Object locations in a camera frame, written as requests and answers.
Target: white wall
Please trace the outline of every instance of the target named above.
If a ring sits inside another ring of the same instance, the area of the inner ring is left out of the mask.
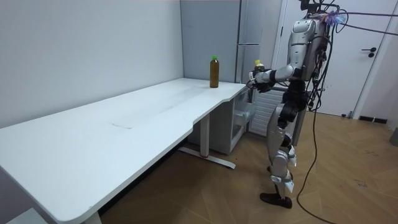
[[[279,24],[282,0],[267,0],[265,3],[264,26],[262,28],[260,59],[266,68],[271,68],[275,40]]]
[[[388,31],[398,33],[398,18],[391,20]],[[354,118],[361,115],[389,119],[394,102],[398,99],[397,57],[398,37],[385,35],[358,101]]]
[[[0,128],[183,77],[179,1],[2,0],[0,31]],[[0,170],[0,223],[33,204]]]

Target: humanoid robot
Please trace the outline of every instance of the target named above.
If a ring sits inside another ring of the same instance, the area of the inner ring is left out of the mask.
[[[286,197],[285,188],[293,190],[293,175],[287,164],[295,165],[295,149],[292,138],[286,133],[286,127],[293,122],[297,113],[308,105],[306,82],[318,80],[319,69],[326,60],[330,26],[314,14],[297,21],[292,29],[289,40],[287,65],[277,70],[266,70],[257,65],[249,76],[249,88],[260,93],[271,90],[279,82],[289,82],[283,95],[282,103],[272,113],[267,128],[267,150],[271,162],[267,170],[271,173],[276,193],[260,194],[261,200],[272,205],[292,208],[292,201]]]

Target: baseboard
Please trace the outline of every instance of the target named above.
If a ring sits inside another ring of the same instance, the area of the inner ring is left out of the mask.
[[[370,121],[370,122],[381,123],[381,124],[387,124],[387,119],[382,119],[382,118],[374,118],[374,117],[368,117],[368,116],[359,116],[359,120],[361,120],[361,121]]]

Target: white door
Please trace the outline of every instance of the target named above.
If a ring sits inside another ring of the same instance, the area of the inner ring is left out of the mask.
[[[392,14],[397,0],[337,0],[335,4],[339,4],[340,8],[348,12]],[[294,22],[305,14],[305,11],[300,10],[300,1],[287,0],[283,33],[276,63],[274,63],[276,69],[286,65],[290,31]],[[389,21],[389,17],[350,15],[348,24],[385,31]],[[369,57],[370,51],[362,49],[375,47],[379,50],[382,38],[383,34],[350,27],[345,27],[339,34],[335,34],[333,53],[325,80],[326,91],[322,94],[322,107],[318,112],[340,116],[354,111],[375,59],[375,57]]]

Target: white desk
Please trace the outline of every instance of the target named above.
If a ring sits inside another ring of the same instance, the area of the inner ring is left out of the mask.
[[[181,78],[0,129],[0,167],[59,223],[98,209],[245,86]]]

